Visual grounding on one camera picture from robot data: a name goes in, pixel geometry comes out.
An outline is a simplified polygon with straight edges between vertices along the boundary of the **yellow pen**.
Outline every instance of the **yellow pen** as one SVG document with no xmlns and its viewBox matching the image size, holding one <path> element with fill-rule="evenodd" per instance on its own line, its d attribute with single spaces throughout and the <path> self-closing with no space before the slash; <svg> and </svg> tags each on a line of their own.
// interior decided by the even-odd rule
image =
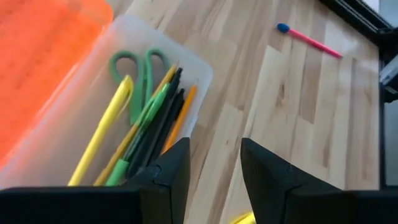
<svg viewBox="0 0 398 224">
<path fill-rule="evenodd" d="M 69 180 L 68 186 L 76 186 L 80 183 L 99 146 L 101 145 L 105 134 L 108 132 L 108 129 L 129 103 L 133 89 L 134 84 L 131 77 L 126 75 L 116 90 L 116 93 L 109 103 L 103 117 L 99 121 L 98 127 L 95 130 L 94 135 L 91 138 L 85 153 L 81 157 L 71 179 Z"/>
<path fill-rule="evenodd" d="M 239 216 L 238 218 L 235 218 L 231 222 L 231 224 L 255 224 L 255 223 L 256 223 L 256 219 L 254 218 L 253 212 L 245 213 L 245 214 Z"/>
</svg>

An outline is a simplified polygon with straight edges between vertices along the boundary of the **pencil eraser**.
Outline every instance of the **pencil eraser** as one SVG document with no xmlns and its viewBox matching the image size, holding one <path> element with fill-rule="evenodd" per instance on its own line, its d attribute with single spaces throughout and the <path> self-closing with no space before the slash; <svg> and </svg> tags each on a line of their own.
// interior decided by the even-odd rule
<svg viewBox="0 0 398 224">
<path fill-rule="evenodd" d="M 276 28 L 284 34 L 288 33 L 290 30 L 290 27 L 286 24 L 278 24 Z"/>
</svg>

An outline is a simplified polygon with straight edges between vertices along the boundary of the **plastic bin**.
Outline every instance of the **plastic bin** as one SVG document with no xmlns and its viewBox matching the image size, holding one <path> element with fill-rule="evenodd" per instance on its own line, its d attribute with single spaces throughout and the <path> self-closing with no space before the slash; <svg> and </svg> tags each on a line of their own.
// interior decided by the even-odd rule
<svg viewBox="0 0 398 224">
<path fill-rule="evenodd" d="M 179 62 L 183 68 L 180 87 L 186 88 L 185 93 L 192 85 L 198 87 L 179 137 L 190 136 L 213 76 L 211 67 L 140 19 L 121 16 L 76 68 L 76 75 L 49 112 L 20 142 L 16 155 L 0 171 L 0 188 L 67 185 L 118 87 L 108 72 L 109 58 L 119 50 L 130 50 L 143 56 L 149 47 L 162 49 L 170 63 Z M 121 62 L 118 67 L 136 79 L 131 62 Z M 161 70 L 161 65 L 156 64 L 155 88 L 164 76 Z M 125 111 L 109 131 L 81 185 L 91 185 L 95 181 L 130 128 Z"/>
</svg>

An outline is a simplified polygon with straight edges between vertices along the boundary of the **wood grain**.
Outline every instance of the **wood grain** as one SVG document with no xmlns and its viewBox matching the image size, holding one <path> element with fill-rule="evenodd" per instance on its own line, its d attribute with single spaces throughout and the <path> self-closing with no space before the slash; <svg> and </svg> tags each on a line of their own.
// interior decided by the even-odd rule
<svg viewBox="0 0 398 224">
<path fill-rule="evenodd" d="M 191 139 L 186 223 L 228 223 L 251 210 L 238 157 L 243 136 L 341 189 L 377 188 L 377 47 L 318 1 L 109 1 L 214 69 Z M 343 59 L 280 34 L 278 22 Z"/>
</svg>

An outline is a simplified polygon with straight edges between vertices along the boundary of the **orange plastic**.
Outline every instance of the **orange plastic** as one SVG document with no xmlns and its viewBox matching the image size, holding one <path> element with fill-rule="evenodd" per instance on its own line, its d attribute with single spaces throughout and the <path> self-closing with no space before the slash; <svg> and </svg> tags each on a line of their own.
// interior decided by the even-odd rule
<svg viewBox="0 0 398 224">
<path fill-rule="evenodd" d="M 0 0 L 0 168 L 112 19 L 103 0 Z"/>
</svg>

